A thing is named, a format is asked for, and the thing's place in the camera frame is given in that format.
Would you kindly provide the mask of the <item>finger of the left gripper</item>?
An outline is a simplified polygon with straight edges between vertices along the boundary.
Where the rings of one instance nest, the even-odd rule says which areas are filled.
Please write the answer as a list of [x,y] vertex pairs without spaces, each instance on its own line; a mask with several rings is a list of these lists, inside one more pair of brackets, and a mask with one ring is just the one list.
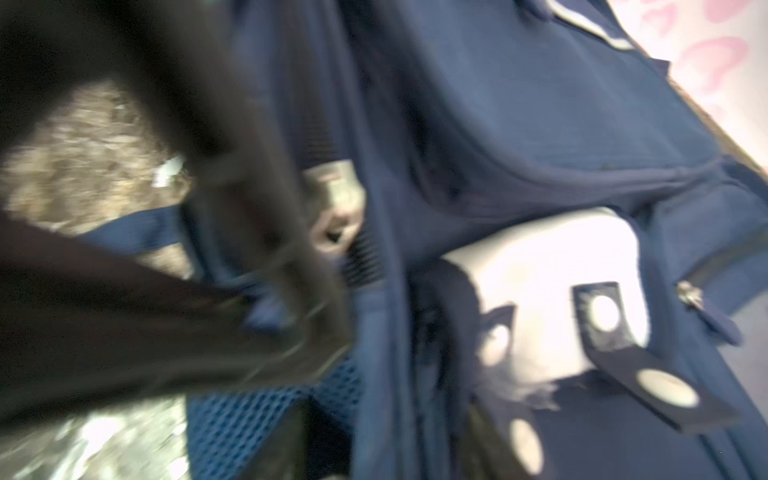
[[80,83],[120,79],[188,159],[247,268],[287,311],[247,330],[251,302],[21,221],[1,220],[1,416],[47,420],[192,391],[306,384],[354,341],[345,295],[309,240],[295,177],[250,108],[198,1],[5,1],[1,147]]

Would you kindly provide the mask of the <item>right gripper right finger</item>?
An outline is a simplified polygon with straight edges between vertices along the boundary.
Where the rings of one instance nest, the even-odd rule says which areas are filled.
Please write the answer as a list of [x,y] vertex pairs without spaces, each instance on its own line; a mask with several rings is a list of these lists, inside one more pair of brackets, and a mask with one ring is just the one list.
[[468,480],[531,480],[478,401],[470,403],[461,435],[461,470]]

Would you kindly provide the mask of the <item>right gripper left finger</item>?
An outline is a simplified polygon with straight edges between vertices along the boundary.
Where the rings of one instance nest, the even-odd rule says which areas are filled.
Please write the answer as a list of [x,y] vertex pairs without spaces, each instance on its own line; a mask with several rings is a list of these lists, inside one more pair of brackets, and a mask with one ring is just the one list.
[[283,415],[237,480],[305,480],[311,405],[301,400]]

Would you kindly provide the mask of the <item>navy blue student backpack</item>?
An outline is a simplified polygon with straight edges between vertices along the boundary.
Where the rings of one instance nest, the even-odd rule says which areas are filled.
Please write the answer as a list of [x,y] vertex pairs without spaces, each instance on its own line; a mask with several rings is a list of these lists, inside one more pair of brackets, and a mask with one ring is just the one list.
[[344,276],[319,382],[186,403],[236,479],[308,400],[306,479],[464,479],[478,401],[532,479],[763,479],[767,184],[605,1],[215,1]]

